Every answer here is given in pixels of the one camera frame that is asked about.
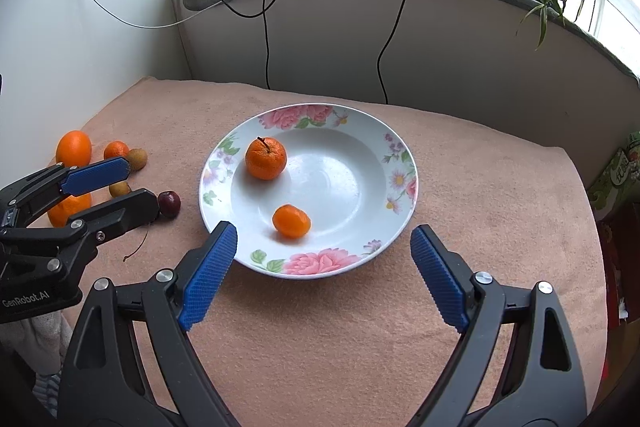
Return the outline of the large rough orange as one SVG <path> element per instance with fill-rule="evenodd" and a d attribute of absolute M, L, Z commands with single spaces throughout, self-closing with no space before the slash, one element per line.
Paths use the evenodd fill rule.
<path fill-rule="evenodd" d="M 70 216 L 89 209 L 92 206 L 92 197 L 90 193 L 80 196 L 68 196 L 51 209 L 47 211 L 48 219 L 55 228 L 65 227 Z"/>

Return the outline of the smooth orange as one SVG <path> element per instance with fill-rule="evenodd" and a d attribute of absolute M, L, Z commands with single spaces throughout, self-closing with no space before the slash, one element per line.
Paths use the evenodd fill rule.
<path fill-rule="evenodd" d="M 80 130 L 65 133 L 55 151 L 55 161 L 65 167 L 85 167 L 90 164 L 92 143 L 88 135 Z"/>

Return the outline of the brown longan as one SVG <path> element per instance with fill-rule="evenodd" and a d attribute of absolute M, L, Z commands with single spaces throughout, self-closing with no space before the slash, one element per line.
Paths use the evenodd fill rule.
<path fill-rule="evenodd" d="M 148 153 L 143 148 L 132 148 L 128 152 L 126 159 L 132 171 L 140 171 L 148 163 Z"/>
<path fill-rule="evenodd" d="M 131 193 L 131 187 L 127 181 L 119 181 L 111 184 L 108 187 L 108 191 L 110 192 L 113 198 L 125 196 Z"/>

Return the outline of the dark red cherry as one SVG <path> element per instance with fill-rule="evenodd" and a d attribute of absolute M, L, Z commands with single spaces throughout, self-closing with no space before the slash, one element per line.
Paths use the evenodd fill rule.
<path fill-rule="evenodd" d="M 175 191 L 163 191 L 157 195 L 158 211 L 165 219 L 175 219 L 181 210 L 181 198 Z"/>

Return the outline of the small mandarin with stem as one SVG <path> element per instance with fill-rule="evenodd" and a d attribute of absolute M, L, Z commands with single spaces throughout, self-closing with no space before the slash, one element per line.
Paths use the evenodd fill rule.
<path fill-rule="evenodd" d="M 247 147 L 244 159 L 251 176 L 262 181 L 271 181 L 284 171 L 288 155 L 278 140 L 270 136 L 258 136 Z"/>

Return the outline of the tiny orange kumquat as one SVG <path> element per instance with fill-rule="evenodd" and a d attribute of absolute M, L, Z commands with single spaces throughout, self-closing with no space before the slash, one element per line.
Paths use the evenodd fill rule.
<path fill-rule="evenodd" d="M 307 213 L 293 205 L 279 207 L 272 215 L 272 224 L 287 239 L 301 239 L 311 228 Z"/>

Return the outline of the floral white ceramic plate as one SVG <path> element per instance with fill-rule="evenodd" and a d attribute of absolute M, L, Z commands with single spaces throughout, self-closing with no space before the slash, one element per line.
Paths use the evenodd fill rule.
<path fill-rule="evenodd" d="M 245 166 L 258 136 L 282 143 L 284 171 L 262 181 Z M 235 259 L 285 280 L 333 277 L 386 251 L 408 225 L 419 194 L 418 166 L 388 124 L 343 105 L 293 104 L 248 118 L 209 154 L 198 187 L 206 229 L 229 221 L 238 232 Z M 287 239 L 273 213 L 293 205 L 311 220 Z"/>

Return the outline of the grey-green windowsill cloth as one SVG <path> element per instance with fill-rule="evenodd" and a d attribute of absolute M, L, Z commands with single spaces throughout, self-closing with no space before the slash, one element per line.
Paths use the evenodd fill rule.
<path fill-rule="evenodd" d="M 310 57 L 312 64 L 319 64 L 322 56 L 331 57 L 322 72 L 341 67 L 354 70 L 360 61 L 366 70 L 361 77 L 367 81 L 376 79 L 376 57 L 396 15 L 402 23 L 385 55 L 386 76 L 398 64 L 401 51 L 433 57 L 450 46 L 447 56 L 455 58 L 471 53 L 471 40 L 478 38 L 483 50 L 506 46 L 529 64 L 544 58 L 556 67 L 569 60 L 584 79 L 599 75 L 639 79 L 606 46 L 573 23 L 561 26 L 552 20 L 546 42 L 538 46 L 538 17 L 524 17 L 534 6 L 532 0 L 181 0 L 183 11 L 206 12 L 210 24 L 221 19 L 226 5 L 247 10 L 254 18 L 260 17 L 264 5 L 271 5 L 273 37 L 283 53 L 298 51 Z"/>

